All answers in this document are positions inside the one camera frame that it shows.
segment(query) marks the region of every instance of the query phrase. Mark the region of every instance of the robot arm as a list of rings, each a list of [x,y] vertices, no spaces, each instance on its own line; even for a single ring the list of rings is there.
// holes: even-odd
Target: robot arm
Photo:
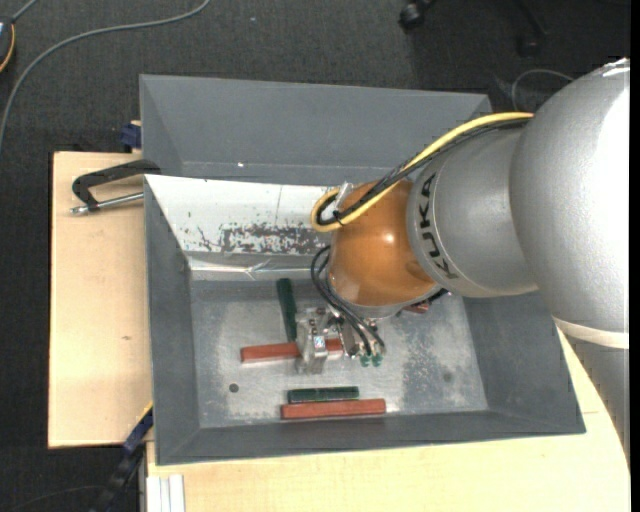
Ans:
[[[436,155],[412,186],[341,220],[329,284],[364,317],[440,287],[470,297],[539,289],[567,334],[628,348],[629,90],[630,63],[619,61],[526,126]]]

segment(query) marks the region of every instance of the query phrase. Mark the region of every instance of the cable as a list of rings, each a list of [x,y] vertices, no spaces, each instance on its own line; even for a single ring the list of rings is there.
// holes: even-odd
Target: cable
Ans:
[[[520,80],[522,80],[526,76],[536,75],[536,74],[540,74],[540,75],[546,74],[546,75],[557,76],[559,78],[564,78],[569,82],[573,82],[572,77],[570,77],[569,75],[565,75],[564,73],[560,73],[559,71],[554,71],[552,69],[544,69],[544,68],[529,69],[528,71],[521,73],[518,76],[518,78],[516,78],[511,84],[511,104],[513,105],[513,110],[518,110],[518,111],[520,110],[518,108],[518,102],[516,101],[516,90],[518,89],[518,84],[520,83]]]
[[[165,18],[165,19],[155,20],[155,21],[144,21],[140,23],[131,23],[129,25],[117,25],[115,27],[105,27],[105,28],[90,30],[89,32],[84,32],[82,34],[78,34],[76,36],[72,36],[68,39],[65,39],[64,41],[60,41],[59,43],[55,44],[48,50],[45,50],[38,57],[36,57],[36,59],[31,64],[29,64],[29,66],[27,66],[27,68],[23,71],[22,75],[20,75],[20,78],[18,78],[18,81],[16,82],[16,85],[13,87],[11,94],[9,94],[9,99],[7,100],[7,106],[4,109],[4,115],[2,116],[2,121],[0,121],[0,159],[2,158],[2,143],[4,142],[4,136],[7,130],[7,122],[9,121],[9,114],[11,113],[11,108],[15,101],[16,95],[18,94],[20,87],[22,86],[24,81],[27,79],[29,74],[33,71],[33,69],[38,64],[40,64],[44,59],[46,59],[49,55],[55,53],[56,51],[58,51],[61,48],[64,48],[67,45],[70,45],[77,41],[81,41],[82,39],[87,39],[89,37],[97,36],[100,34],[110,34],[113,32],[123,32],[125,30],[137,30],[137,29],[143,29],[143,28],[159,27],[161,25],[168,25],[170,23],[183,21],[183,20],[186,20],[187,18],[191,18],[196,14],[198,14],[205,7],[207,7],[207,5],[209,5],[210,2],[211,0],[204,0],[204,2],[202,2],[195,9],[187,13],[180,14],[178,16],[173,16],[171,18]]]
[[[329,305],[331,305],[341,316],[342,318],[353,327],[353,330],[358,334],[358,336],[362,339],[362,342],[365,347],[365,351],[367,355],[372,355],[372,348],[369,338],[367,338],[368,333],[379,345],[379,347],[384,350],[385,343],[380,337],[380,335],[376,332],[374,328],[372,328],[367,322],[365,322],[359,315],[357,315],[351,308],[347,305],[347,303],[341,299],[338,295],[336,295],[331,287],[327,284],[326,280],[321,278],[321,274],[327,266],[329,261],[329,253],[328,251],[331,249],[331,246],[328,245],[323,247],[316,253],[311,262],[311,280],[313,284],[317,288],[318,292],[324,298]],[[327,253],[324,261],[318,267],[317,262],[320,257]]]
[[[376,183],[373,188],[367,192],[367,194],[365,194],[358,203],[356,203],[356,205],[351,206],[344,212],[334,212],[335,220],[323,221],[321,219],[322,212],[329,204],[331,204],[339,191],[338,188],[329,190],[316,202],[311,210],[311,225],[320,233],[340,229],[342,226],[349,224],[360,217],[364,212],[380,201],[380,199],[391,192],[402,178],[406,177],[410,172],[424,164],[431,156],[452,144],[458,137],[466,135],[468,132],[472,132],[481,127],[497,125],[498,123],[503,122],[522,122],[530,119],[531,117],[533,117],[533,114],[530,113],[504,112],[500,114],[489,114],[468,121],[436,139],[435,142],[427,146],[424,150],[409,160],[409,162],[392,170],[387,176],[383,177],[378,183]]]
[[[83,485],[82,487],[71,487],[69,489],[63,489],[62,491],[52,492],[50,494],[45,494],[44,496],[39,496],[38,498],[34,498],[25,503],[21,503],[20,505],[11,507],[10,509],[5,510],[5,512],[17,512],[18,510],[23,510],[24,508],[29,507],[30,505],[33,505],[34,503],[38,503],[40,501],[53,498],[55,496],[62,496],[63,494],[71,494],[74,492],[88,491],[88,490],[93,491],[96,489],[103,489],[103,488],[104,487],[101,485]]]
[[[13,22],[15,23],[16,21],[18,21],[18,18],[22,16],[25,12],[27,12],[33,6],[33,4],[35,4],[37,1],[38,0],[31,0],[30,2],[27,2],[26,4],[24,4],[20,8],[20,10],[11,17],[13,19]]]

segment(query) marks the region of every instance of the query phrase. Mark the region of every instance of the wooden board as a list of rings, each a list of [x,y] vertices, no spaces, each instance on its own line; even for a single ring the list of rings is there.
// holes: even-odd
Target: wooden board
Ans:
[[[631,510],[607,411],[563,338],[587,433],[420,448],[157,466],[184,475],[187,512]]]
[[[53,160],[49,446],[122,442],[151,400],[144,220],[139,201],[72,216],[82,174],[140,155],[60,152]],[[97,187],[141,191],[140,177]]]

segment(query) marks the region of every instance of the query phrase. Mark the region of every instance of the black cable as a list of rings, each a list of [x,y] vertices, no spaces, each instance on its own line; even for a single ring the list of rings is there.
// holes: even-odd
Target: black cable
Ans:
[[[322,280],[320,279],[320,273],[328,263],[328,260],[329,260],[328,256],[327,258],[325,258],[325,261],[321,265],[319,271],[316,271],[316,264],[318,262],[318,259],[320,258],[320,256],[322,256],[322,254],[327,252],[330,248],[331,246],[326,246],[320,251],[318,251],[318,253],[314,256],[311,262],[311,280],[313,281],[313,284],[315,285],[316,289],[318,290],[322,298],[325,301],[327,301],[327,303],[330,306],[332,306],[342,316],[342,318],[347,323],[349,323],[349,325],[351,325],[351,327],[353,327],[353,329],[356,331],[358,336],[362,339],[363,343],[365,344],[365,349],[367,350],[367,353],[370,354],[371,345],[369,343],[368,338],[363,332],[364,323],[362,321],[358,321],[357,318],[353,318],[351,315],[349,315],[349,313],[344,310],[344,304],[340,304],[340,301],[336,300],[337,298],[331,294],[331,290],[329,289],[329,286],[326,283],[322,282]]]
[[[342,317],[343,319],[353,327],[358,336],[362,339],[367,355],[372,354],[371,343],[367,338],[364,331],[366,331],[376,342],[380,345],[381,348],[385,347],[385,343],[380,337],[380,335],[373,329],[363,318],[361,318],[358,314],[356,314],[351,308],[341,299],[338,295],[336,295],[331,287],[323,281],[321,278],[321,274],[324,271],[327,263],[329,262],[329,254],[325,257],[324,261],[317,267],[318,260],[320,257],[328,253],[331,249],[331,246],[328,245],[322,248],[318,253],[314,256],[311,262],[311,280],[313,284],[317,288],[318,292],[322,297],[329,303]]]

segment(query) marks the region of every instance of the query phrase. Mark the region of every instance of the gray floor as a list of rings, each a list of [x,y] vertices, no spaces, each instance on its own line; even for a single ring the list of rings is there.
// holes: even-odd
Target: gray floor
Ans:
[[[0,15],[23,1],[1,0]],[[120,127],[139,117],[142,72],[488,92],[505,110],[525,70],[578,76],[630,56],[630,0],[529,2],[550,31],[534,59],[515,53],[508,0],[440,0],[409,35],[396,23],[401,0],[214,0],[183,24],[99,36],[43,62],[17,98],[0,157],[0,509],[85,510],[98,490],[86,486],[103,485],[118,458],[109,448],[45,450],[52,151],[121,151]],[[197,3],[41,0],[18,23],[0,108],[22,70],[55,42]],[[529,77],[519,101],[535,108],[562,83]],[[76,490],[29,503],[66,488]],[[134,502],[133,492],[119,508]]]

